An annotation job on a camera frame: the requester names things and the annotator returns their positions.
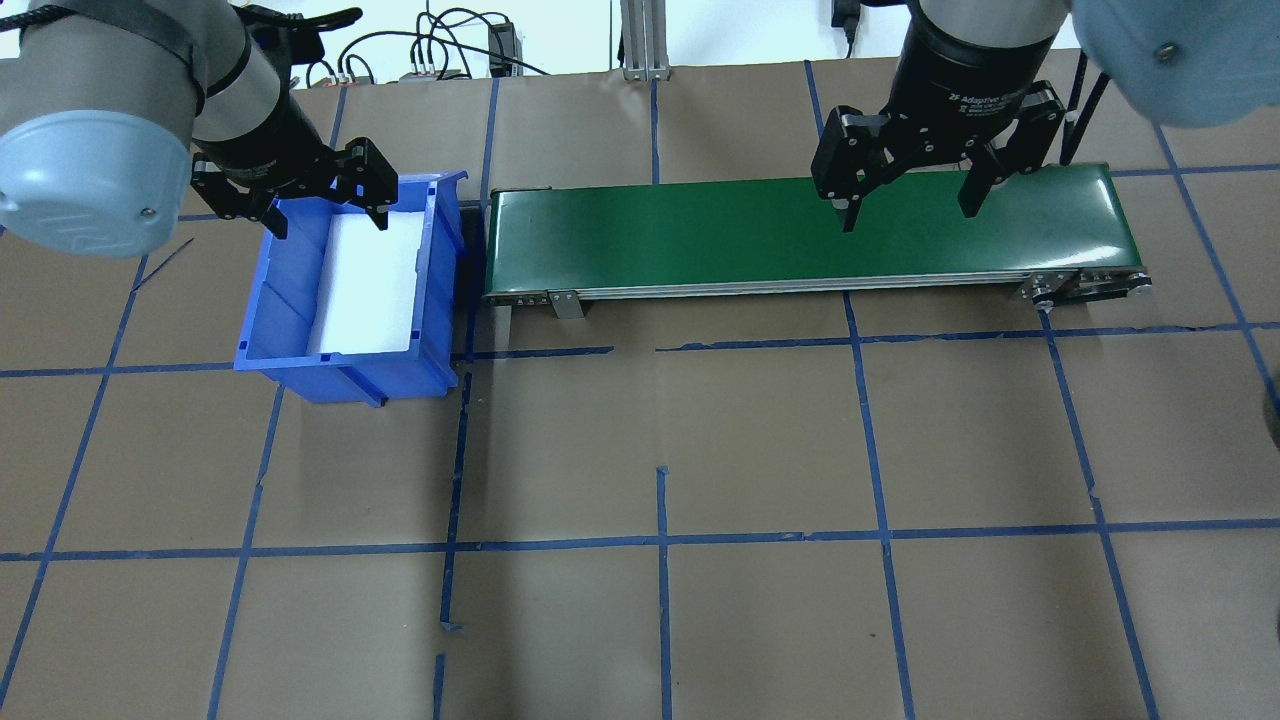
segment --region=black strap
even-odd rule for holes
[[[102,0],[50,0],[49,5],[65,8],[92,20],[118,27],[157,45],[187,65],[196,86],[196,114],[205,108],[209,68],[205,54],[187,28],[172,17],[140,0],[102,3]]]

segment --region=screw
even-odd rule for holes
[[[1172,42],[1166,42],[1160,47],[1156,47],[1156,61],[1158,63],[1171,61],[1174,58],[1178,56],[1178,50],[1179,50],[1178,45]]]

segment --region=blue tape line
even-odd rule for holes
[[[1164,131],[1160,131],[1157,135],[1161,138],[1164,138]],[[1204,173],[1268,173],[1272,170],[1280,170],[1280,163],[1265,163],[1260,165],[1210,165],[1203,168],[1183,168],[1181,165],[1179,165],[1178,169],[1172,172],[1184,176],[1185,174],[1198,176]]]
[[[60,378],[67,375],[101,375],[106,368],[50,368],[44,370],[0,370],[0,378]]]
[[[1148,177],[1169,177],[1172,173],[1166,168],[1152,168],[1152,169],[1133,169],[1133,170],[1111,170],[1111,177],[1114,178],[1148,178]]]
[[[1220,520],[1148,520],[1111,523],[1112,533],[1167,533],[1193,530],[1265,530],[1280,528],[1280,518],[1226,518]]]
[[[238,547],[175,547],[161,550],[61,550],[54,552],[55,562],[84,560],[204,560],[239,557]]]
[[[253,544],[253,528],[257,524],[257,510],[262,501],[262,484],[253,486],[253,500],[250,503],[248,521],[244,523],[244,541],[236,564],[236,579],[232,582],[232,598],[227,607],[227,621],[223,624],[223,641],[218,647],[218,665],[214,667],[214,685],[209,696],[206,717],[218,717],[218,705],[223,696],[223,678],[227,675],[227,659],[232,652],[232,635],[236,632],[236,616],[239,612],[241,592],[244,589],[244,573],[248,570],[250,547]]]
[[[611,536],[600,538],[567,538],[545,541],[481,541],[460,542],[457,552],[532,552],[539,550],[590,550],[599,547],[645,547],[660,544],[657,536]]]
[[[347,86],[338,88],[338,109],[333,113],[333,132],[329,133],[329,147],[338,147],[338,131],[342,129],[342,114],[347,111]]]
[[[1244,316],[1244,309],[1240,306],[1240,300],[1235,295],[1235,290],[1231,287],[1231,281],[1226,277],[1226,268],[1222,265],[1221,259],[1217,256],[1217,250],[1213,247],[1213,241],[1208,236],[1208,228],[1204,227],[1204,220],[1201,218],[1199,210],[1196,209],[1196,201],[1192,200],[1190,190],[1187,187],[1187,181],[1183,178],[1183,172],[1178,167],[1178,160],[1174,158],[1174,151],[1169,146],[1169,138],[1165,137],[1165,131],[1161,129],[1158,124],[1152,124],[1156,128],[1156,138],[1160,140],[1160,149],[1165,152],[1165,160],[1169,161],[1169,169],[1174,173],[1174,182],[1178,183],[1178,192],[1183,196],[1183,204],[1187,205],[1187,211],[1190,213],[1192,224],[1196,225],[1196,233],[1199,234],[1201,243],[1204,246],[1204,252],[1208,255],[1210,263],[1213,264],[1213,272],[1217,273],[1217,279],[1222,284],[1222,292],[1226,293],[1226,300],[1231,304],[1231,313],[1235,314],[1235,322],[1239,323],[1239,329],[1244,333],[1244,342],[1249,346],[1249,352],[1253,355],[1253,363],[1258,368],[1258,374],[1262,377],[1262,386],[1267,391],[1267,397],[1271,398],[1271,406],[1275,407],[1276,414],[1280,414],[1280,395],[1276,393],[1276,386],[1271,380],[1271,372],[1267,369],[1266,359],[1262,357],[1262,348],[1258,347],[1258,341],[1253,337],[1253,331],[1249,328],[1249,322]]]
[[[495,352],[475,352],[471,360],[518,360],[525,357],[580,357],[584,355],[608,355],[613,352],[612,345],[599,347],[562,347],[552,350],[500,350]]]
[[[888,616],[893,629],[893,651],[897,655],[897,680],[902,691],[902,711],[908,720],[915,717],[915,701],[911,694],[911,673],[906,662],[906,639],[902,633],[902,610],[897,600],[897,573],[893,570],[893,536],[888,524],[888,510],[884,505],[884,484],[881,479],[879,452],[876,450],[876,427],[872,423],[872,405],[867,393],[867,372],[863,363],[861,336],[858,333],[858,319],[854,316],[854,304],[849,291],[844,293],[845,319],[849,322],[849,337],[854,348],[854,378],[858,384],[858,407],[863,418],[863,434],[867,439],[867,461],[872,473],[872,495],[876,498],[876,527],[879,532],[881,553],[884,565],[884,588],[888,594]]]
[[[218,717],[218,705],[223,696],[223,679],[227,675],[227,660],[232,652],[232,637],[236,633],[236,616],[239,612],[239,598],[244,589],[244,574],[253,547],[253,532],[257,529],[257,514],[262,506],[262,478],[271,464],[271,448],[275,446],[275,428],[280,421],[280,405],[284,402],[284,386],[275,386],[275,400],[271,402],[271,415],[266,421],[266,436],[262,438],[262,459],[257,465],[257,478],[253,482],[253,498],[244,520],[244,537],[241,541],[239,560],[236,562],[236,579],[232,582],[232,598],[227,607],[227,621],[223,624],[223,642],[218,648],[218,665],[214,667],[214,685],[209,694],[207,719]]]
[[[658,634],[662,646],[662,720],[671,720],[671,574],[667,547],[667,466],[658,468]]]
[[[493,169],[493,136],[498,124],[498,88],[502,86],[499,78],[493,78],[489,87],[489,119],[484,129],[484,165],[480,170],[480,204],[489,200],[489,172]]]
[[[1070,328],[1053,329],[1056,337],[1102,337],[1126,334],[1171,334],[1171,333],[1216,333],[1235,332],[1240,327],[1235,323],[1221,325],[1152,325],[1147,328]]]
[[[444,653],[435,656],[435,676],[431,679],[431,720],[440,720],[440,706],[444,705]]]
[[[192,242],[196,242],[195,237],[192,237],[187,242],[183,242],[182,245],[179,245],[177,250],[174,250],[173,252],[170,252],[164,260],[160,261],[159,265],[156,265],[155,270],[151,270],[150,273],[147,273],[146,275],[143,275],[141,281],[133,283],[133,292],[137,292],[142,286],[147,284],[147,282],[150,282],[151,278],[154,278],[156,275],[156,273],[159,273],[160,270],[163,270],[165,268],[165,265],[168,265],[169,263],[172,263],[173,259],[178,256],[179,252],[182,252],[183,250],[186,250],[187,247],[189,247]]]
[[[966,528],[901,528],[890,532],[893,539],[998,538],[1080,536],[1098,532],[1096,523],[1065,525],[991,525]],[[1224,518],[1207,520],[1138,520],[1107,523],[1110,533],[1176,533],[1213,530],[1280,529],[1280,518]],[[326,544],[255,547],[252,557],[332,557],[343,555],[433,555],[444,552],[536,552],[602,547],[654,547],[659,544],[753,544],[791,542],[878,541],[879,530],[820,530],[773,533],[685,533],[659,536],[611,536],[544,541],[417,542],[385,544]],[[0,562],[33,562],[41,552],[0,552]],[[196,547],[161,550],[60,550],[54,562],[92,560],[192,560],[239,557],[236,547]]]
[[[1028,337],[1041,337],[1042,334],[1043,333],[1041,331],[992,331],[992,332],[936,333],[936,334],[881,334],[881,336],[868,336],[858,338],[858,342],[860,345],[873,345],[879,342],[920,342],[924,340],[965,342],[972,340],[1018,340]]]
[[[123,365],[111,368],[113,375],[133,375],[138,373],[205,373],[212,370],[230,370],[230,363],[183,363],[177,365]]]
[[[314,544],[253,547],[252,557],[340,557],[347,555],[433,555],[448,552],[444,542],[401,542],[385,544]]]
[[[143,255],[138,259],[138,268],[133,273],[133,282],[129,284],[131,288],[138,284],[146,266],[147,256]],[[124,328],[129,324],[129,315],[133,314],[133,302],[136,299],[137,292],[131,290],[128,297],[124,300],[124,310],[120,313],[120,323],[115,329],[115,338],[111,340],[111,352],[106,359],[106,369],[102,379],[97,383],[97,393],[93,396],[93,405],[90,407],[88,418],[84,420],[84,432],[81,434],[81,442],[76,447],[76,459],[72,461],[72,469],[67,475],[67,484],[63,487],[61,498],[58,501],[58,511],[54,514],[54,523],[49,529],[49,538],[45,541],[45,551],[41,553],[40,566],[36,569],[36,578],[32,582],[31,593],[27,596],[27,605],[22,611],[22,620],[18,623],[18,632],[14,634],[13,646],[9,650],[9,660],[5,662],[4,675],[0,676],[0,708],[4,707],[4,701],[9,696],[9,684],[13,682],[13,674],[18,667],[18,656],[22,655],[27,630],[31,629],[31,618],[36,611],[36,602],[40,601],[40,592],[45,585],[45,574],[49,571],[54,547],[58,544],[58,536],[61,533],[63,521],[67,519],[67,509],[70,506],[72,493],[76,491],[76,480],[79,478],[81,466],[84,464],[84,454],[88,451],[90,438],[93,437],[93,424],[97,421],[97,414],[102,409],[102,398],[106,396],[110,369],[115,365],[115,357],[120,352],[120,343],[124,342]]]
[[[1005,528],[913,528],[893,530],[893,539],[1012,538],[1037,536],[1083,536],[1098,532],[1096,524],[1012,525]]]
[[[453,454],[453,482],[449,493],[449,529],[445,542],[451,547],[444,555],[444,577],[440,580],[440,624],[452,628],[453,621],[453,568],[457,553],[452,547],[458,542],[458,518],[462,514],[462,477],[467,462],[467,427],[471,411],[471,382],[474,377],[467,373],[462,379],[462,406],[458,410],[458,443]]]
[[[653,152],[652,159],[652,179],[653,184],[659,184],[662,182],[662,174],[659,172],[658,160],[658,79],[649,81],[649,145]]]
[[[1071,439],[1075,442],[1075,452],[1080,461],[1080,474],[1084,475],[1084,487],[1089,496],[1089,505],[1093,507],[1093,520],[1097,525],[1098,538],[1102,541],[1102,555],[1106,557],[1107,573],[1111,575],[1111,588],[1115,591],[1116,605],[1120,610],[1120,623],[1124,625],[1125,639],[1129,642],[1129,655],[1133,657],[1134,671],[1138,675],[1138,688],[1142,691],[1142,700],[1147,706],[1147,717],[1157,720],[1160,711],[1156,708],[1156,696],[1151,689],[1151,679],[1147,676],[1147,662],[1143,660],[1142,647],[1138,643],[1138,632],[1133,624],[1129,598],[1120,577],[1120,564],[1116,561],[1115,547],[1111,544],[1107,516],[1102,510],[1102,500],[1096,495],[1093,464],[1089,461],[1089,452],[1084,446],[1084,432],[1080,429],[1080,419],[1075,413],[1075,402],[1071,400],[1071,387],[1066,379],[1066,369],[1062,366],[1062,355],[1059,352],[1053,325],[1047,314],[1041,314],[1041,327],[1044,331],[1044,342],[1048,345],[1050,359],[1053,363],[1053,374],[1057,375],[1057,389],[1062,396],[1062,407],[1066,410],[1068,424],[1071,428]]]
[[[680,347],[659,347],[654,352],[698,352],[703,350],[754,350],[760,347],[826,347],[849,345],[847,337],[810,337],[799,340],[730,340],[721,342],[686,342]]]
[[[271,401],[271,415],[266,421],[266,439],[262,442],[262,459],[257,464],[257,482],[261,484],[271,466],[271,451],[275,448],[275,428],[280,424],[280,407],[284,405],[284,386],[275,386],[275,398]]]
[[[667,544],[753,544],[776,542],[876,541],[879,530],[823,530],[817,533],[685,533],[667,536]]]
[[[822,137],[822,104],[818,101],[818,83],[813,79],[813,63],[804,61],[804,78],[809,83],[809,102],[813,104],[813,122],[818,126],[818,137]]]

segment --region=power adapter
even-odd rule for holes
[[[831,0],[831,27],[845,29],[845,40],[852,49],[854,38],[858,37],[858,23],[863,19],[863,4],[860,0]]]
[[[489,28],[489,51],[494,54],[489,55],[489,77],[525,74],[522,65],[517,65],[509,60],[525,59],[521,55],[520,36],[516,35],[515,23],[494,23]]]

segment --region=blue plastic bin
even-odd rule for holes
[[[426,213],[413,322],[403,352],[307,354],[330,223],[337,214],[364,211],[314,197],[282,200],[289,237],[264,234],[236,369],[260,372],[310,402],[361,400],[378,407],[388,398],[438,397],[456,387],[449,348],[454,272],[463,251],[457,183],[465,177],[465,172],[401,176],[399,201],[390,211]]]

